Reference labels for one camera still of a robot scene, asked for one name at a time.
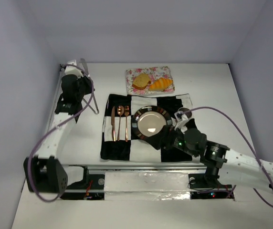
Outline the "bread slice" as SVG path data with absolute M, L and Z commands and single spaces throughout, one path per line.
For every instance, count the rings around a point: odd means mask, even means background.
M 132 87 L 137 90 L 144 90 L 149 84 L 151 84 L 149 75 L 142 73 L 133 80 Z

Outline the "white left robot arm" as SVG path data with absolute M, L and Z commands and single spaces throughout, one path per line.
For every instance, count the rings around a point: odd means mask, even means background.
M 93 82 L 85 74 L 81 77 L 66 74 L 61 78 L 61 90 L 51 129 L 23 163 L 29 191 L 34 193 L 60 194 L 66 190 L 68 175 L 58 156 L 81 112 L 89 106 L 82 105 L 84 96 L 90 95 L 90 99 L 94 97 Z

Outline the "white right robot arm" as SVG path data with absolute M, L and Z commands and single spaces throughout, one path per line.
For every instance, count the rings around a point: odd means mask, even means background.
M 145 128 L 145 140 L 156 149 L 178 149 L 206 166 L 205 181 L 273 191 L 273 163 L 207 140 L 196 128 L 165 125 Z

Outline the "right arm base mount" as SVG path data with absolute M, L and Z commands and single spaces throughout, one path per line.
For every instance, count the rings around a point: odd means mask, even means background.
M 207 168 L 203 173 L 189 174 L 188 188 L 191 199 L 235 199 L 232 185 L 218 181 L 219 169 Z

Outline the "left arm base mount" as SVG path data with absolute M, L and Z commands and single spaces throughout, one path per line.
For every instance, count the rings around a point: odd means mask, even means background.
M 104 174 L 91 174 L 87 166 L 82 166 L 83 177 L 70 184 L 61 195 L 62 200 L 104 200 Z

